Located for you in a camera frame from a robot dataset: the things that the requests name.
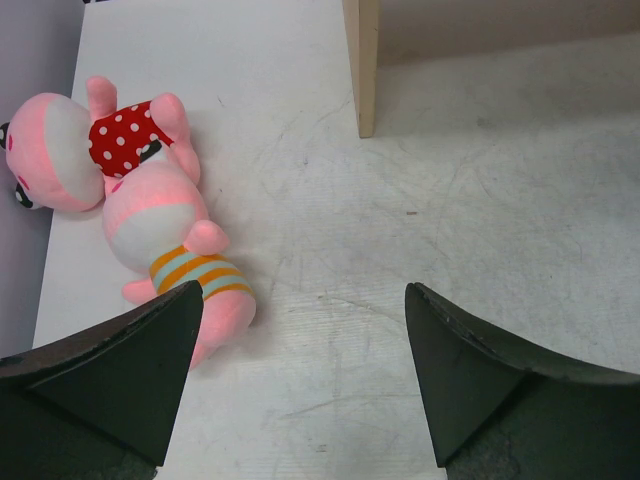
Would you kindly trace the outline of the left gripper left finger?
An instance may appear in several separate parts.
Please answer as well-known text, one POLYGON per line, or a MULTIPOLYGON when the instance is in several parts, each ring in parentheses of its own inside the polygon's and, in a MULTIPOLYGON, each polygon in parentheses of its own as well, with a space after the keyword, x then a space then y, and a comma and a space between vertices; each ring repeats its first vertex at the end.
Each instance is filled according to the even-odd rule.
POLYGON ((189 281, 1 361, 4 479, 152 479, 163 466, 203 312, 189 281))

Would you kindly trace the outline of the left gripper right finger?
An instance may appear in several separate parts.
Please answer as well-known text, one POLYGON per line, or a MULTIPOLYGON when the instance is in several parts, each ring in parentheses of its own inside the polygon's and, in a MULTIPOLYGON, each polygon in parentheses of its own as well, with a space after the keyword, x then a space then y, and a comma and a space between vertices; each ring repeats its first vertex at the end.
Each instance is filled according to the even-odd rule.
POLYGON ((639 378, 546 349, 433 290, 405 290, 436 464, 450 479, 635 479, 639 378))

